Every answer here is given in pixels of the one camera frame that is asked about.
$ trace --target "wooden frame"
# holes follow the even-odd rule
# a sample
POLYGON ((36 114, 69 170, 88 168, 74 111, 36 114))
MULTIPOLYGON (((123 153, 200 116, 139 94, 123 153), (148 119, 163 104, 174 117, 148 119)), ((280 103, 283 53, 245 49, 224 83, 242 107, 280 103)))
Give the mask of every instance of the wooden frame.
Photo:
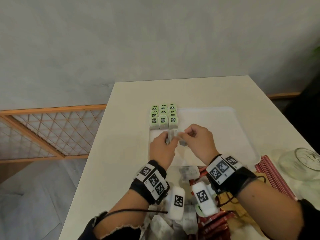
POLYGON ((299 96, 301 92, 287 92, 287 93, 275 93, 275 94, 268 94, 267 97, 270 100, 276 99, 291 99, 299 96))
POLYGON ((81 105, 81 106, 68 106, 68 107, 54 107, 54 108, 36 108, 36 109, 17 109, 17 110, 3 110, 0 111, 0 120, 4 121, 10 127, 19 131, 22 135, 27 136, 32 141, 37 143, 41 148, 45 149, 53 157, 40 157, 40 158, 25 158, 25 159, 8 159, 0 160, 2 163, 20 163, 20 162, 35 162, 44 160, 61 160, 61 159, 77 159, 77 158, 88 158, 88 155, 77 155, 77 156, 65 156, 59 152, 55 147, 47 143, 40 136, 32 132, 26 126, 22 125, 16 120, 14 115, 29 115, 29 114, 43 114, 43 113, 63 113, 63 112, 77 112, 86 110, 103 110, 106 109, 106 104, 97 105, 81 105))

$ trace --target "white tray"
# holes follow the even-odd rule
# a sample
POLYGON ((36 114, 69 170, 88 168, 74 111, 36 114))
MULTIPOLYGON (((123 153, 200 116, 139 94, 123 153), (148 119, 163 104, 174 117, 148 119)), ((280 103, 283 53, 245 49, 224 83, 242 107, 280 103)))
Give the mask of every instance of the white tray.
MULTIPOLYGON (((260 156, 242 128, 235 109, 231 107, 179 108, 179 129, 191 124, 208 128, 221 154, 230 154, 249 169, 260 162, 260 156)), ((150 130, 149 143, 163 130, 150 130)), ((178 145, 171 166, 203 166, 187 146, 178 145)))

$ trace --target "black cord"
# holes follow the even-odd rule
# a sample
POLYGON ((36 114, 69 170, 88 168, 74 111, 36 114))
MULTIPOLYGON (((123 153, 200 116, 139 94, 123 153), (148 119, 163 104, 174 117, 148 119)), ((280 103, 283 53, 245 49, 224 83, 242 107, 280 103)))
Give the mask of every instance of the black cord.
POLYGON ((116 214, 116 213, 120 213, 120 212, 154 212, 154 213, 164 213, 164 214, 168 214, 167 211, 162 211, 162 210, 144 210, 144 209, 122 209, 122 210, 116 210, 116 211, 113 211, 113 212, 110 212, 108 214, 106 214, 104 216, 104 218, 108 217, 108 216, 111 216, 113 214, 116 214))
MULTIPOLYGON (((241 190, 243 190, 248 184, 250 184, 251 182, 255 181, 255 180, 258 179, 258 178, 263 178, 263 179, 264 179, 264 183, 266 183, 266 181, 267 181, 264 176, 257 176, 257 177, 255 177, 255 178, 251 178, 250 180, 248 180, 246 183, 244 183, 244 184, 242 185, 242 187, 241 187, 241 189, 239 190, 239 192, 240 192, 241 190)), ((235 197, 232 196, 232 197, 229 198, 226 202, 217 205, 217 207, 219 208, 219 207, 222 207, 222 206, 228 204, 228 203, 231 202, 234 198, 235 198, 235 197)))

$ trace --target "white table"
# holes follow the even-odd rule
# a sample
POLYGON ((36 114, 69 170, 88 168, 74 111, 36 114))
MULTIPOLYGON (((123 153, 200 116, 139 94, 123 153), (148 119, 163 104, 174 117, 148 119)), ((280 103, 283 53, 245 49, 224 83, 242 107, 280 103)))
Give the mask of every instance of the white table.
MULTIPOLYGON (((126 193, 134 174, 147 162, 146 110, 171 102, 181 108, 234 108, 258 153, 274 162, 284 151, 312 149, 249 76, 115 83, 60 240, 77 239, 92 217, 110 210, 126 193)), ((300 182, 282 176, 298 194, 300 182)), ((258 239, 257 235, 248 226, 237 239, 258 239)))

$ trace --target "diamond lattice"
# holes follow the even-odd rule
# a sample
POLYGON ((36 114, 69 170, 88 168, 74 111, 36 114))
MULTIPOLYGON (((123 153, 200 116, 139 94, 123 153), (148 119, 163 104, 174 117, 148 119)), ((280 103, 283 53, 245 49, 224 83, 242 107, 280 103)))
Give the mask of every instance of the diamond lattice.
POLYGON ((89 154, 104 110, 15 115, 66 156, 89 154))
POLYGON ((54 157, 29 137, 0 121, 0 160, 54 157))

